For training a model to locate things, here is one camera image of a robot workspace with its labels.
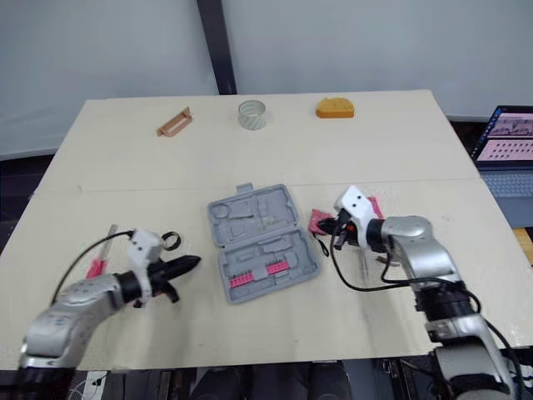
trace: gray tool case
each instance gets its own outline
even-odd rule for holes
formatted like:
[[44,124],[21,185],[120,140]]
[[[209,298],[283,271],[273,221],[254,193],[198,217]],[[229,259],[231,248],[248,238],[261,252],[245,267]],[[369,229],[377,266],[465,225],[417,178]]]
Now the gray tool case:
[[253,190],[207,206],[227,301],[243,303],[314,278],[319,266],[285,185]]

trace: brown plastic part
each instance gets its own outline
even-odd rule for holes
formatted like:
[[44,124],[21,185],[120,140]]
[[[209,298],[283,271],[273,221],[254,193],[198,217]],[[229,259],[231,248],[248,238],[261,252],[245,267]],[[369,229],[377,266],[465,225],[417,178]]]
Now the brown plastic part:
[[184,108],[183,111],[177,114],[173,119],[158,128],[157,135],[165,135],[168,137],[174,136],[191,122],[191,110],[189,107]]

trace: black floor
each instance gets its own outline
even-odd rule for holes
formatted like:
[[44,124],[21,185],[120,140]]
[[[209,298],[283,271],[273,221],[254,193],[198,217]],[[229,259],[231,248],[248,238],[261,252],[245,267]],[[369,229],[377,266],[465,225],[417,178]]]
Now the black floor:
[[0,252],[6,246],[53,156],[0,162]]

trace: tape roll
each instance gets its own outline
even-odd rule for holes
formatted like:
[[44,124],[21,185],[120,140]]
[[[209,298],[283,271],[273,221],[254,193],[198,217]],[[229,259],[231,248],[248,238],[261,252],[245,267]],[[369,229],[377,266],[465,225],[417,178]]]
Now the tape roll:
[[266,110],[264,103],[258,100],[247,100],[239,106],[239,122],[243,128],[251,131],[261,129],[267,125]]

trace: laptop keyboard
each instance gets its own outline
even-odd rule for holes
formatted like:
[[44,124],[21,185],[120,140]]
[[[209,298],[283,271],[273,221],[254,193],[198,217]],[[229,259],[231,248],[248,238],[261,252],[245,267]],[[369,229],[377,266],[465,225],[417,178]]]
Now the laptop keyboard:
[[495,198],[533,197],[533,173],[495,173],[483,179]]

